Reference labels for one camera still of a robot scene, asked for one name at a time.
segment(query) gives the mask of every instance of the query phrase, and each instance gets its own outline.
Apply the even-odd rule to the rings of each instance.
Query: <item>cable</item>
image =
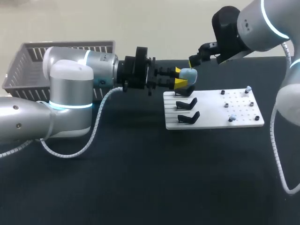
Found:
[[[16,152],[18,152],[18,151],[21,151],[22,149],[26,148],[26,147],[27,147],[28,145],[30,145],[31,143],[32,143],[32,141],[26,141],[26,142],[24,142],[23,144],[21,144],[20,146],[14,148],[14,149],[12,149],[12,150],[9,150],[9,151],[7,151],[7,152],[4,152],[4,153],[2,153],[2,154],[0,154],[0,158],[4,158],[5,156],[9,156],[9,155],[14,154],[14,153],[16,153]]]
[[[285,52],[286,71],[288,71],[290,69],[291,64],[292,64],[292,58],[291,58],[290,50],[289,50],[286,42],[282,43],[281,46],[282,46],[282,48]]]
[[[88,143],[84,146],[83,149],[81,149],[79,152],[75,153],[75,154],[71,154],[71,155],[62,155],[62,154],[59,154],[59,153],[56,153],[54,151],[52,151],[47,145],[46,143],[41,139],[41,143],[43,145],[43,147],[45,148],[46,151],[48,151],[50,154],[56,156],[56,157],[59,157],[59,158],[74,158],[74,157],[77,157],[81,154],[83,154],[88,148],[89,146],[92,144],[93,140],[94,140],[94,137],[96,135],[96,132],[97,132],[97,128],[98,128],[98,124],[99,124],[99,120],[100,120],[100,116],[101,116],[101,113],[102,113],[102,109],[103,109],[103,106],[105,104],[105,101],[107,100],[107,98],[114,92],[117,92],[117,91],[123,91],[123,88],[119,87],[119,88],[114,88],[114,89],[111,89],[105,96],[104,98],[102,99],[102,102],[100,104],[100,107],[99,107],[99,110],[98,110],[98,114],[97,114],[97,117],[96,117],[96,122],[95,122],[95,126],[94,126],[94,129],[93,129],[93,132],[92,132],[92,135],[88,141]]]
[[[286,45],[286,43],[284,42],[282,45],[283,50],[285,52],[285,57],[286,57],[286,62],[287,62],[287,69],[288,70],[291,66],[292,63],[292,59],[291,59],[291,54],[290,51]],[[271,138],[271,143],[272,143],[272,148],[273,148],[273,152],[274,152],[274,156],[275,156],[275,160],[276,160],[276,164],[278,167],[278,172],[279,172],[279,176],[280,176],[280,180],[281,180],[281,184],[283,189],[285,190],[285,192],[289,195],[294,195],[297,192],[300,191],[300,184],[297,185],[297,187],[295,187],[294,189],[290,190],[286,184],[285,181],[285,175],[283,173],[283,169],[280,163],[280,158],[278,155],[278,151],[277,151],[277,146],[276,146],[276,141],[275,141],[275,135],[274,135],[274,123],[275,123],[275,117],[276,117],[276,112],[277,112],[277,108],[276,108],[276,104],[273,107],[273,111],[272,111],[272,115],[271,115],[271,121],[270,121],[270,138]]]

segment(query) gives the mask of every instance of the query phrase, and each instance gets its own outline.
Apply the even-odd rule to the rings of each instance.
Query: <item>black peg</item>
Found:
[[[181,108],[181,109],[192,110],[193,107],[196,105],[197,101],[198,101],[198,100],[197,100],[196,97],[191,101],[190,104],[189,104],[189,103],[185,103],[185,102],[177,101],[177,102],[176,102],[176,106],[177,106],[177,109],[178,109],[178,108]]]
[[[193,117],[178,115],[178,122],[194,124],[194,123],[196,123],[196,121],[198,120],[199,117],[200,117],[199,111],[197,111]]]
[[[182,95],[182,96],[186,96],[186,97],[190,97],[191,94],[194,92],[195,90],[195,86],[189,86],[188,88],[178,88],[178,89],[175,89],[175,96],[177,94],[179,95]]]

